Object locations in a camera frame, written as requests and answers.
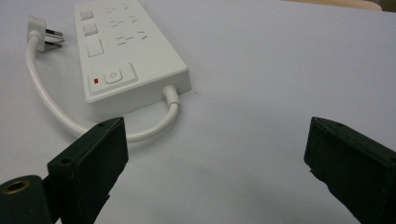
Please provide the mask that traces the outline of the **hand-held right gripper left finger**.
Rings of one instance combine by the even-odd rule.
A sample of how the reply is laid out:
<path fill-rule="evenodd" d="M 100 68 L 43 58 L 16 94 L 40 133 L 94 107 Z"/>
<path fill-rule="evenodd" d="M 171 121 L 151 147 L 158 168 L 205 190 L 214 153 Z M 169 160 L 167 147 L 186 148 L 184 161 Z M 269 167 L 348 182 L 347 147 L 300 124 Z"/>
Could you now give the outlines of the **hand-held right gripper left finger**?
<path fill-rule="evenodd" d="M 48 163 L 52 219 L 93 224 L 128 160 L 124 119 L 103 121 L 84 133 Z"/>

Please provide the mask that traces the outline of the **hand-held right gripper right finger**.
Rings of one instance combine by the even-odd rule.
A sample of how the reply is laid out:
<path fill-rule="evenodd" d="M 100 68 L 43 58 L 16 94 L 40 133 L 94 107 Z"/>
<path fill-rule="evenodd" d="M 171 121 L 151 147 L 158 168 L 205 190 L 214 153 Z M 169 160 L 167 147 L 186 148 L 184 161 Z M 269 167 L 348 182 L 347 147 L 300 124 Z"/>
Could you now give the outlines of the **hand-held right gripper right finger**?
<path fill-rule="evenodd" d="M 361 224 L 396 224 L 395 151 L 342 123 L 313 117 L 304 162 Z"/>

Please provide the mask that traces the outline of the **white power strip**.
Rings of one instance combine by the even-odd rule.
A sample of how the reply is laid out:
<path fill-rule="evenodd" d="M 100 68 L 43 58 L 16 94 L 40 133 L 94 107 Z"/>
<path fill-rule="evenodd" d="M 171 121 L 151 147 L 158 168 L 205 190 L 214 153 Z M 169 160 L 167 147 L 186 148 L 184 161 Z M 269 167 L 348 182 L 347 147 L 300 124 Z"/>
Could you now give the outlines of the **white power strip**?
<path fill-rule="evenodd" d="M 74 6 L 85 99 L 102 117 L 156 104 L 163 89 L 191 89 L 187 65 L 137 0 Z"/>

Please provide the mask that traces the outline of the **white power plug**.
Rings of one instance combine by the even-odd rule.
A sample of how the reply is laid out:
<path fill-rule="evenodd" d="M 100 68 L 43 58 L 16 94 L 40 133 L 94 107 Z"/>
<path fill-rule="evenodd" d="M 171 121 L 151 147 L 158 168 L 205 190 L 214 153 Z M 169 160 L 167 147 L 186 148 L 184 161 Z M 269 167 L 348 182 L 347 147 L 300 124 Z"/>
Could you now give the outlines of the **white power plug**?
<path fill-rule="evenodd" d="M 44 52 L 50 49 L 58 49 L 64 42 L 64 34 L 59 31 L 51 30 L 47 23 L 35 16 L 28 17 L 27 41 L 36 39 L 35 49 Z"/>

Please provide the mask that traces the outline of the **wooden board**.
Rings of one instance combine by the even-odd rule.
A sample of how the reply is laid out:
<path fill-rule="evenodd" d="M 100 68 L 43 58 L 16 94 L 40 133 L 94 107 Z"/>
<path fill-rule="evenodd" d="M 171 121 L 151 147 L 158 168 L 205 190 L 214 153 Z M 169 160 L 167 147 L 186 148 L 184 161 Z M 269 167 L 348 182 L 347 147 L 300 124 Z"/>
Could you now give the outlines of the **wooden board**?
<path fill-rule="evenodd" d="M 359 9 L 368 9 L 381 11 L 382 7 L 374 2 L 368 0 L 283 0 L 289 2 L 316 4 L 324 6 L 334 6 L 334 7 L 351 7 Z"/>

